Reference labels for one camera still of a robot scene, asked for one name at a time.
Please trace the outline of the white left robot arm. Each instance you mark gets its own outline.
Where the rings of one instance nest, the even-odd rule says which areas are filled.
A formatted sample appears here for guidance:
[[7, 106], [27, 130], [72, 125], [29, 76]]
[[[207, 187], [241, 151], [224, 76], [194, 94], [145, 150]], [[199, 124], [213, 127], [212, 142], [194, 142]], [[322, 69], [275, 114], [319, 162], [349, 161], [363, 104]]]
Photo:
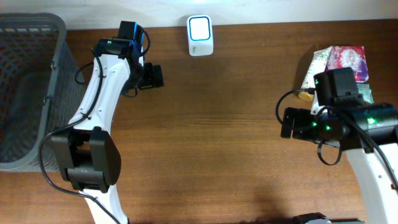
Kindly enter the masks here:
[[122, 21], [116, 37], [94, 46], [93, 73], [78, 110], [68, 124], [48, 133], [62, 179], [72, 190], [56, 190], [86, 200], [95, 223], [129, 223], [121, 208], [116, 183], [121, 155], [111, 138], [111, 123], [120, 96], [129, 90], [164, 86], [160, 65], [145, 61], [150, 37], [136, 22]]

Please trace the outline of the red purple tissue pack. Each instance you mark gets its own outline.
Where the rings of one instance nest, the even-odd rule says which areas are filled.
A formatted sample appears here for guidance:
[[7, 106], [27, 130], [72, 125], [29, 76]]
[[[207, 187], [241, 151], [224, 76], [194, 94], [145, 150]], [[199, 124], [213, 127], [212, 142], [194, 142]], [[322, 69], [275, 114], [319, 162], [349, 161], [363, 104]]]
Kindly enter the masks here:
[[369, 70], [366, 63], [363, 46], [332, 46], [326, 69], [352, 68], [357, 83], [365, 83], [369, 80]]

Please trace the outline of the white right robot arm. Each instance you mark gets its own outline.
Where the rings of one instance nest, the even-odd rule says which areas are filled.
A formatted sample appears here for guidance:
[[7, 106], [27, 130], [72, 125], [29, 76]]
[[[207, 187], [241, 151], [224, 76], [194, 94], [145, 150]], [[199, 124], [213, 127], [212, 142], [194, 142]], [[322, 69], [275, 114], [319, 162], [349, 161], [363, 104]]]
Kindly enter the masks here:
[[397, 109], [389, 103], [367, 104], [352, 68], [318, 73], [317, 106], [285, 109], [276, 118], [281, 137], [313, 142], [323, 159], [323, 146], [346, 156], [361, 188], [369, 223], [397, 223]]

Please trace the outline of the green wet wipes pack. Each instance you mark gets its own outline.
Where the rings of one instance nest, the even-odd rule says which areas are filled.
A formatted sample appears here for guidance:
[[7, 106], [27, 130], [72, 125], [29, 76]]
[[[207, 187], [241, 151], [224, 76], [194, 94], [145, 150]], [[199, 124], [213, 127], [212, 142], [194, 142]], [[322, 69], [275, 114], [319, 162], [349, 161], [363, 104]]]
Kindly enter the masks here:
[[362, 94], [362, 96], [363, 96], [363, 100], [366, 103], [373, 104], [374, 100], [373, 100], [373, 95], [372, 95], [372, 91], [370, 89], [369, 84], [358, 83], [357, 87], [358, 87], [359, 93]]

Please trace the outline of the white cream tube gold cap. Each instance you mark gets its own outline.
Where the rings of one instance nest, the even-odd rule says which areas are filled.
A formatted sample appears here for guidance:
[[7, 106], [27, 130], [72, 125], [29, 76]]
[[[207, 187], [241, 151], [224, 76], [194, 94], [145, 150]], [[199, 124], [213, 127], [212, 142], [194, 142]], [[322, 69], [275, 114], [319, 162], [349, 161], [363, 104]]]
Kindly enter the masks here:
[[302, 82], [301, 89], [315, 87], [313, 76], [325, 71], [331, 50], [332, 46], [313, 53], [313, 58]]

